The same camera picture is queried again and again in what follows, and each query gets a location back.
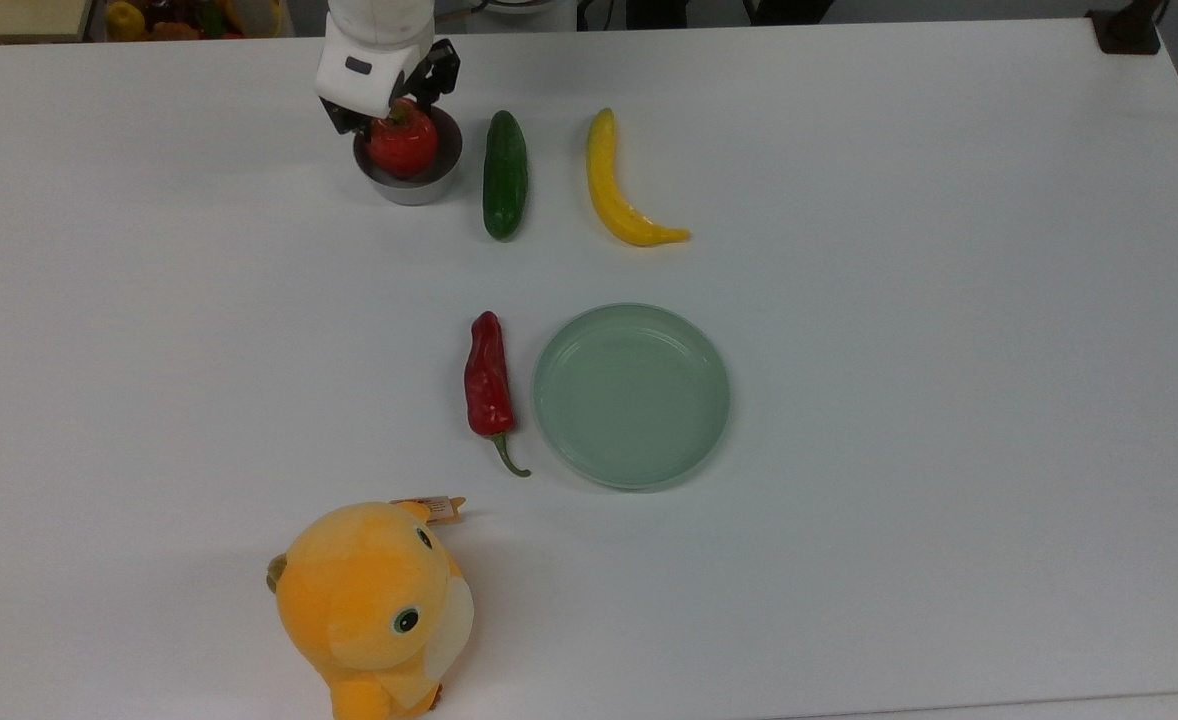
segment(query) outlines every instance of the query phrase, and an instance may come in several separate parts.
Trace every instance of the red apple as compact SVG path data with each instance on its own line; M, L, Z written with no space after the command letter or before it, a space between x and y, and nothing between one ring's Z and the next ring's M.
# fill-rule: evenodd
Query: red apple
M393 100L389 118L371 120L366 154L375 166L406 179L424 172L438 154L438 130L434 120L405 97Z

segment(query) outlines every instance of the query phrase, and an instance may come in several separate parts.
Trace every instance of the cucumber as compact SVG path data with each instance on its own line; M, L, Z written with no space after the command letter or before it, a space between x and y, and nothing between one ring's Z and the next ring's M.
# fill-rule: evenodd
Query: cucumber
M499 242L510 240L527 205L527 141L508 110L492 117L483 163L483 224Z

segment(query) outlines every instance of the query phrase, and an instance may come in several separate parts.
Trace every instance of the plush toy eye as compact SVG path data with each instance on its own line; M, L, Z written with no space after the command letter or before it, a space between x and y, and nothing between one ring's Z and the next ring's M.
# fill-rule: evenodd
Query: plush toy eye
M421 610L416 607L409 607L403 612L398 612L393 615L393 634L410 633L411 628L415 628L416 623L421 621Z

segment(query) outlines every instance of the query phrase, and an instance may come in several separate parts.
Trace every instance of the stuffed animal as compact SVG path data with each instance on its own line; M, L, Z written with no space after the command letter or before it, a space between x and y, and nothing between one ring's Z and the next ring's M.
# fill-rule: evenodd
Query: stuffed animal
M432 708L474 628L474 596L419 502L320 516L269 566L297 650L332 692L336 720Z

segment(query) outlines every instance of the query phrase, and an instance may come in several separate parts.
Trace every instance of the banana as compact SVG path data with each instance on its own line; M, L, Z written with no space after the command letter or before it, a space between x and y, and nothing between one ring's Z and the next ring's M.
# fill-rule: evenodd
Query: banana
M667 242L683 242L691 233L681 227L666 227L641 214L616 184L616 115L602 108L589 126L585 145L585 169L589 172L589 199L607 229L621 240L647 247Z

